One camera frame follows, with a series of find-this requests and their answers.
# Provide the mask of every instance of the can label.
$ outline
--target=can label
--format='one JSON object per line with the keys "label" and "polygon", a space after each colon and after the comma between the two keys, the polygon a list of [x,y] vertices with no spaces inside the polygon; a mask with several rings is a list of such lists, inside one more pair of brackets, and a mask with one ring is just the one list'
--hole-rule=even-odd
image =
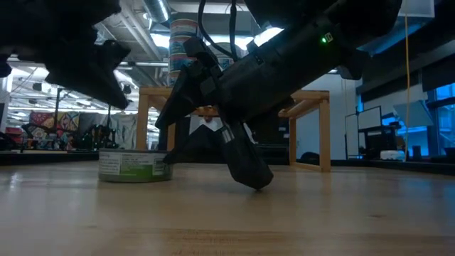
{"label": "can label", "polygon": [[169,70],[180,71],[182,66],[190,65],[195,58],[189,58],[186,54],[172,55],[169,59]]}
{"label": "can label", "polygon": [[198,36],[198,23],[182,19],[171,23],[171,38],[174,36]]}
{"label": "can label", "polygon": [[234,60],[232,58],[218,58],[218,63],[220,64],[221,70],[225,70],[234,64]]}
{"label": "can label", "polygon": [[180,71],[170,72],[169,77],[168,77],[168,85],[169,86],[175,85],[179,75],[180,75]]}
{"label": "can label", "polygon": [[151,178],[170,173],[164,154],[128,154],[100,152],[100,174]]}
{"label": "can label", "polygon": [[189,39],[188,36],[179,36],[177,38],[171,38],[170,40],[170,49],[171,55],[174,54],[186,54],[185,47],[183,43],[185,43]]}

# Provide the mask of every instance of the yellow cable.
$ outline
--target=yellow cable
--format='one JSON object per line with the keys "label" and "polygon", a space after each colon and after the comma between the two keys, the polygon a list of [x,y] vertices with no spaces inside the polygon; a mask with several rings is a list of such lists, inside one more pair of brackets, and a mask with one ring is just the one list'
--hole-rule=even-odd
{"label": "yellow cable", "polygon": [[406,73],[407,73],[407,103],[406,103],[406,144],[405,160],[408,152],[409,128],[410,128],[410,88],[411,88],[411,71],[410,71],[410,41],[407,24],[407,0],[405,0],[405,33],[406,33]]}

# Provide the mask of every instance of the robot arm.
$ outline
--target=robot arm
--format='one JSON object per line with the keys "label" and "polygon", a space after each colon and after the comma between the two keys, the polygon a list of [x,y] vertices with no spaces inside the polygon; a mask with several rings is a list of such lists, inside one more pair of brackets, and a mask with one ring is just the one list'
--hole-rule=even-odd
{"label": "robot arm", "polygon": [[[401,2],[302,0],[284,5],[245,0],[259,25],[284,30],[260,47],[248,45],[250,54],[223,72],[201,39],[186,41],[188,56],[197,61],[182,67],[156,126],[167,127],[196,107],[215,106],[224,127],[217,131],[219,140],[214,145],[220,147],[232,177],[246,186],[263,188],[273,174],[249,141],[243,123],[258,125],[258,117],[279,111],[291,103],[293,92],[333,68],[340,67],[344,78],[360,79],[369,55],[357,47],[393,27]],[[168,161],[177,161],[185,149],[189,148],[173,150]]]}

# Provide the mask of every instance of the wooden table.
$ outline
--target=wooden table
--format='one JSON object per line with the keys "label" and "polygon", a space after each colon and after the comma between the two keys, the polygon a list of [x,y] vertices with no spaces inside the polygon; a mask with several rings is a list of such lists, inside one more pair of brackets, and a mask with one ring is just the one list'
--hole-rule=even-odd
{"label": "wooden table", "polygon": [[226,165],[103,183],[97,162],[0,166],[0,255],[455,255],[455,178],[270,166],[263,192]]}
{"label": "wooden table", "polygon": [[[139,113],[137,121],[136,149],[147,150],[147,124],[149,108],[154,107],[161,111],[171,95],[169,87],[143,87],[139,91]],[[330,150],[330,96],[328,91],[298,90],[292,98],[295,104],[282,110],[280,117],[289,119],[289,163],[291,166],[310,169],[312,171],[331,171]],[[315,110],[319,110],[319,166],[312,164],[300,164],[296,162],[296,121]],[[199,107],[193,114],[204,116],[218,116],[216,109],[212,107]],[[175,145],[176,126],[172,124],[168,128],[168,151]]]}

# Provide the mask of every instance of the white board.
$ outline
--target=white board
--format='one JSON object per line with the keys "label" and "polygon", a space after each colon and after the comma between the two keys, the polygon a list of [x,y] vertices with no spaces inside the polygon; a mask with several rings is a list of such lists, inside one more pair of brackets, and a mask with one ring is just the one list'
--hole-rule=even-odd
{"label": "white board", "polygon": [[379,107],[366,110],[358,115],[358,128],[366,129],[382,125],[381,110]]}

